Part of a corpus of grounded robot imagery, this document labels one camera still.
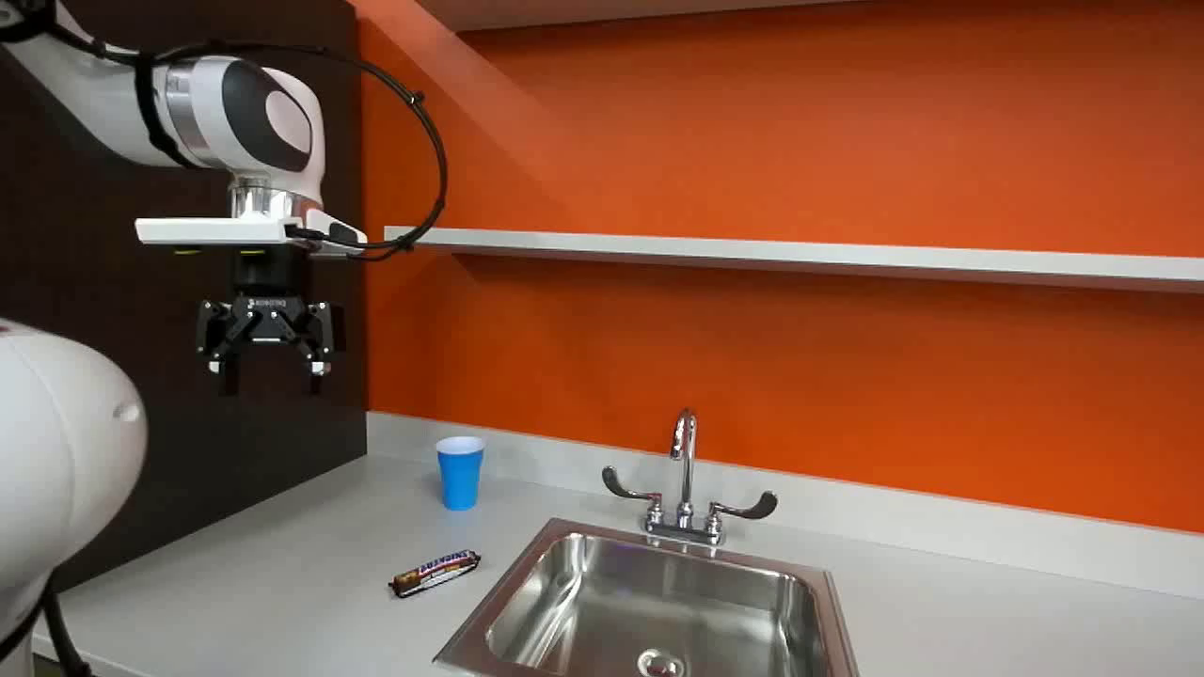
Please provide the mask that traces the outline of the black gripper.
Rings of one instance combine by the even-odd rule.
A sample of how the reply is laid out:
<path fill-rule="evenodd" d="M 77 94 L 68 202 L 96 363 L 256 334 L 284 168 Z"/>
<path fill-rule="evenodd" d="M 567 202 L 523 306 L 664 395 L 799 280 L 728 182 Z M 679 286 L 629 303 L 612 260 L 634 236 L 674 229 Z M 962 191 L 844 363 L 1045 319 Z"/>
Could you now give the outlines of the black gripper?
<path fill-rule="evenodd" d="M 306 254 L 242 247 L 232 298 L 200 306 L 195 353 L 222 395 L 242 388 L 242 345 L 303 345 L 309 393 L 336 372 L 331 306 L 309 303 Z"/>

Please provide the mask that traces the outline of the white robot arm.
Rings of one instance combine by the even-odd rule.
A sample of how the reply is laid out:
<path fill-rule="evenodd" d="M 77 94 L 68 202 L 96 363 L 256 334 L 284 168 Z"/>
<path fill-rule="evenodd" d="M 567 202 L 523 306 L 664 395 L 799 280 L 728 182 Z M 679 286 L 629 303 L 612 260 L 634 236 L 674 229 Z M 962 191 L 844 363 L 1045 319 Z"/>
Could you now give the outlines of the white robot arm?
<path fill-rule="evenodd" d="M 229 177 L 229 210 L 138 220 L 163 247 L 306 247 L 336 234 L 324 210 L 324 111 L 280 68 L 232 48 L 138 52 L 91 39 L 61 0 L 4 0 L 4 52 L 86 135 L 136 167 Z M 148 412 L 107 353 L 27 324 L 0 330 L 0 602 L 4 660 L 32 651 L 53 575 L 136 488 Z"/>

